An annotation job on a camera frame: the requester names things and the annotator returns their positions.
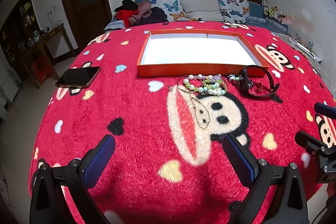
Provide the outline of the red monkey pattern blanket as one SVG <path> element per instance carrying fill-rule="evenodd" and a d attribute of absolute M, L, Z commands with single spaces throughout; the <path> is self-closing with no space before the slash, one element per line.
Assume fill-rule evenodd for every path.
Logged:
<path fill-rule="evenodd" d="M 147 34 L 181 29 L 248 37 L 279 90 L 269 100 L 257 100 L 227 84 L 223 96 L 201 96 L 183 92 L 177 77 L 139 78 L 136 63 Z M 91 40 L 72 66 L 101 71 L 90 87 L 59 88 L 50 99 L 30 185 L 43 163 L 67 165 L 112 134 L 116 150 L 90 191 L 110 221 L 226 223 L 248 192 L 222 149 L 222 136 L 231 132 L 258 158 L 274 165 L 295 162 L 307 197 L 319 189 L 315 163 L 294 136 L 304 131 L 335 144 L 335 122 L 314 111 L 315 103 L 334 106 L 335 98 L 302 54 L 264 28 L 219 22 L 138 26 Z"/>

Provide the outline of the right butterfly pillow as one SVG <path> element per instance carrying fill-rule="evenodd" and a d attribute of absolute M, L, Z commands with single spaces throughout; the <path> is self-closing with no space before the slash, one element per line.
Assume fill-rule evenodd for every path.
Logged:
<path fill-rule="evenodd" d="M 249 21 L 248 0 L 218 0 L 218 3 L 224 22 L 245 24 Z"/>

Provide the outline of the pile of clothes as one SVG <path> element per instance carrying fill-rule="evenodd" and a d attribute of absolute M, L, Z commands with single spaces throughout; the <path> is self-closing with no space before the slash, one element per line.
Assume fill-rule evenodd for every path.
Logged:
<path fill-rule="evenodd" d="M 123 0 L 122 5 L 115 8 L 113 12 L 113 20 L 122 21 L 126 28 L 168 22 L 163 9 L 151 7 L 149 1 L 135 3 L 132 0 Z"/>

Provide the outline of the black fitness band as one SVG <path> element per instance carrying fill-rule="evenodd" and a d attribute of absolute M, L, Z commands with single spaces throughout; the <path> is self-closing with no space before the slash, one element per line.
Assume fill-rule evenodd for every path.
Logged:
<path fill-rule="evenodd" d="M 248 97 L 257 99 L 271 98 L 278 91 L 268 69 L 258 65 L 247 65 L 239 72 L 240 91 Z"/>

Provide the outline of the butterfly pillow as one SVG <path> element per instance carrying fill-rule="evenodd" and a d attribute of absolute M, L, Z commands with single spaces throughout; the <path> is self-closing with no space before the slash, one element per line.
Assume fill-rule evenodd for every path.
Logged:
<path fill-rule="evenodd" d="M 249 21 L 248 0 L 218 0 L 218 3 L 224 22 L 245 24 Z"/>
<path fill-rule="evenodd" d="M 158 7 L 163 10 L 169 22 L 189 20 L 181 6 L 181 0 L 152 0 L 151 7 Z"/>

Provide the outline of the orange shallow cardboard tray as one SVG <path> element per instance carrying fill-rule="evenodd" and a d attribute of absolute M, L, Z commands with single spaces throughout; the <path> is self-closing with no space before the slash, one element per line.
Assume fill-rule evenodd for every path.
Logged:
<path fill-rule="evenodd" d="M 263 76 L 269 68 L 248 37 L 200 29 L 150 31 L 137 60 L 140 77 L 236 75 L 248 65 L 251 76 Z"/>

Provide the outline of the grey plain pillow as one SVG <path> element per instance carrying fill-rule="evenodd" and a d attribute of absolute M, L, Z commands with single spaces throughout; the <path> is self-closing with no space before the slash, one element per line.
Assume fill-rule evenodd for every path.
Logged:
<path fill-rule="evenodd" d="M 218 0 L 181 0 L 181 7 L 189 19 L 222 22 Z"/>

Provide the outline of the left butterfly pillow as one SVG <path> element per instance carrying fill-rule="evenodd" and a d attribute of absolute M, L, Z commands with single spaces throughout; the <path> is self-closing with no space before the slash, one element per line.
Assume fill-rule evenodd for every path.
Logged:
<path fill-rule="evenodd" d="M 152 0 L 151 7 L 158 7 L 163 10 L 169 22 L 189 20 L 181 6 L 181 0 Z"/>

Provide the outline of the black smartphone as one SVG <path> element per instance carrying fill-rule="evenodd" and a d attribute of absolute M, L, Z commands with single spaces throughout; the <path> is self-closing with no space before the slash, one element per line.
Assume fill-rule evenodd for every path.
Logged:
<path fill-rule="evenodd" d="M 55 83 L 58 88 L 88 88 L 100 73 L 100 67 L 67 69 Z"/>

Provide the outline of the plush toys pile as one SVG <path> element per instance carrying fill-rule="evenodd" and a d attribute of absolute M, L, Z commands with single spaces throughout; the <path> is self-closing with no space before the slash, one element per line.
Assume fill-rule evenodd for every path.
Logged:
<path fill-rule="evenodd" d="M 261 5 L 264 9 L 265 17 L 274 19 L 286 26 L 291 26 L 293 24 L 291 17 L 285 15 L 284 11 L 282 11 L 282 9 L 278 6 L 270 7 L 267 0 L 261 0 Z"/>

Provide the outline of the dark wooden side table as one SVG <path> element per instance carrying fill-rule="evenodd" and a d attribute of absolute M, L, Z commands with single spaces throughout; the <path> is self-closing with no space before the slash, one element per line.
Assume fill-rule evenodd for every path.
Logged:
<path fill-rule="evenodd" d="M 56 38 L 65 40 L 66 53 L 55 57 L 49 48 Z M 67 35 L 64 24 L 60 24 L 54 29 L 44 34 L 32 47 L 22 52 L 22 61 L 26 72 L 33 82 L 33 86 L 39 89 L 48 78 L 59 79 L 59 74 L 55 65 L 77 55 Z"/>

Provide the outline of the blue sofa bed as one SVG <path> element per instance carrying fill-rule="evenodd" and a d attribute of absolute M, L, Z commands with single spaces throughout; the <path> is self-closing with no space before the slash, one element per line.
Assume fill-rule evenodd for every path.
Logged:
<path fill-rule="evenodd" d="M 155 4 L 157 0 L 134 0 L 136 4 L 142 1 L 149 1 L 151 4 Z M 275 19 L 270 19 L 264 15 L 264 6 L 255 1 L 248 0 L 250 8 L 250 16 L 247 25 L 262 27 L 270 30 L 272 32 L 277 32 L 286 35 L 288 33 L 289 26 L 276 21 Z"/>

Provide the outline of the dark display shelf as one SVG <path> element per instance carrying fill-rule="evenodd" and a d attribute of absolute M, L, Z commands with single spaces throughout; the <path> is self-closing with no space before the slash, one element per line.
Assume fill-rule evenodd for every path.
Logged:
<path fill-rule="evenodd" d="M 5 58 L 20 81 L 25 81 L 27 73 L 22 52 L 30 47 L 34 31 L 40 30 L 32 0 L 19 0 L 12 8 L 1 27 L 1 48 Z"/>

